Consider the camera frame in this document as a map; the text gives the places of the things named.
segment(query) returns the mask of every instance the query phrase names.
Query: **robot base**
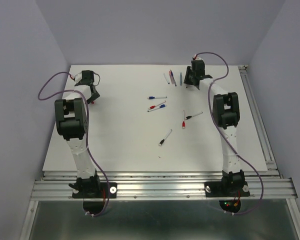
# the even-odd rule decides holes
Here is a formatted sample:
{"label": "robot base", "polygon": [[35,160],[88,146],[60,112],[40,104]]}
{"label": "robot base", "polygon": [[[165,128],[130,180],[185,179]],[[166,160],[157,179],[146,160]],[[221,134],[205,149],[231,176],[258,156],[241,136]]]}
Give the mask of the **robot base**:
{"label": "robot base", "polygon": [[235,197],[240,192],[240,197],[249,197],[250,191],[248,183],[245,181],[244,186],[236,191],[227,191],[224,189],[221,181],[207,181],[204,183],[205,196],[207,198],[226,198]]}
{"label": "robot base", "polygon": [[[117,183],[109,182],[110,190],[106,182],[100,182],[100,189],[104,190],[105,198],[115,199],[117,198]],[[87,192],[87,191],[72,192],[72,198],[74,199],[102,199],[103,191]]]}

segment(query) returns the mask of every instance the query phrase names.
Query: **white table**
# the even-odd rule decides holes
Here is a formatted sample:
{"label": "white table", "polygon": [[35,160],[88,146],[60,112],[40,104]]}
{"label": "white table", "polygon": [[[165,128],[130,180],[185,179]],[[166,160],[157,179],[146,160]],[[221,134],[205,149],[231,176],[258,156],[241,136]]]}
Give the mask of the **white table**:
{"label": "white table", "polygon": [[[100,98],[89,105],[89,147],[105,171],[117,172],[220,172],[223,166],[221,140],[212,123],[208,95],[204,90],[180,86],[179,75],[186,65],[72,65],[71,74],[92,70],[101,76],[97,87]],[[167,84],[163,73],[171,69],[177,87]],[[223,76],[224,66],[206,65],[206,74]],[[238,152],[260,172],[267,171],[253,117],[237,66],[229,67],[227,78],[218,84],[239,96],[240,121],[237,127]],[[73,89],[67,79],[65,89]],[[167,96],[167,107],[147,112]],[[182,129],[182,110],[186,115],[203,114],[186,121]],[[173,132],[160,147],[169,129]],[[249,166],[241,163],[244,171]],[[73,172],[76,165],[71,151],[54,127],[43,171]]]}

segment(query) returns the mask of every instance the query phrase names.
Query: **metal frame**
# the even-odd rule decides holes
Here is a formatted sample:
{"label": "metal frame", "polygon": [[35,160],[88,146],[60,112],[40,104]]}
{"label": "metal frame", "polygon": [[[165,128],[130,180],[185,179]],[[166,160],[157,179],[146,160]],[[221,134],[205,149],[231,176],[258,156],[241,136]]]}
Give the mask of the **metal frame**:
{"label": "metal frame", "polygon": [[[264,182],[264,199],[286,199],[292,220],[300,239],[300,212],[296,203],[297,193],[291,179],[283,179],[278,171],[267,133],[253,95],[245,66],[238,67],[251,109],[254,124],[267,165],[261,174]],[[207,200],[204,182],[220,180],[221,172],[106,172],[110,181],[116,181],[117,198],[112,201],[164,201]],[[72,198],[69,183],[76,180],[76,171],[46,171],[33,186],[29,208],[21,233],[21,240],[28,240],[39,201],[80,201]],[[253,171],[246,171],[250,197],[258,199],[261,193],[260,180]]]}

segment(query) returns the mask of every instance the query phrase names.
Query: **dark gray floor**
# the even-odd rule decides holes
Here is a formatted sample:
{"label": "dark gray floor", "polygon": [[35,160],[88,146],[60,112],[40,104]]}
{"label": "dark gray floor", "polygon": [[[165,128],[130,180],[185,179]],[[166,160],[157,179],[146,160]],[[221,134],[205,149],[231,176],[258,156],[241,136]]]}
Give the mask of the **dark gray floor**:
{"label": "dark gray floor", "polygon": [[[255,200],[242,201],[248,209]],[[243,216],[210,207],[218,201],[111,202],[101,217],[85,216],[82,202],[39,203],[31,240],[294,240],[285,200],[263,200]]]}

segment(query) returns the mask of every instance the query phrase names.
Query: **wall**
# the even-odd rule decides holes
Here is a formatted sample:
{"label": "wall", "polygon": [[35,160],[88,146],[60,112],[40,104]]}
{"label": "wall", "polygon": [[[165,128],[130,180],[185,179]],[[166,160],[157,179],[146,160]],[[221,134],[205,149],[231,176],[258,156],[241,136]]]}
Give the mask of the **wall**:
{"label": "wall", "polygon": [[286,0],[248,68],[280,172],[300,208],[300,0]]}
{"label": "wall", "polygon": [[[53,126],[40,87],[67,62],[34,0],[0,0],[0,240],[19,239]],[[56,79],[47,91],[60,90]]]}
{"label": "wall", "polygon": [[37,0],[71,64],[188,64],[202,51],[247,64],[283,2]]}

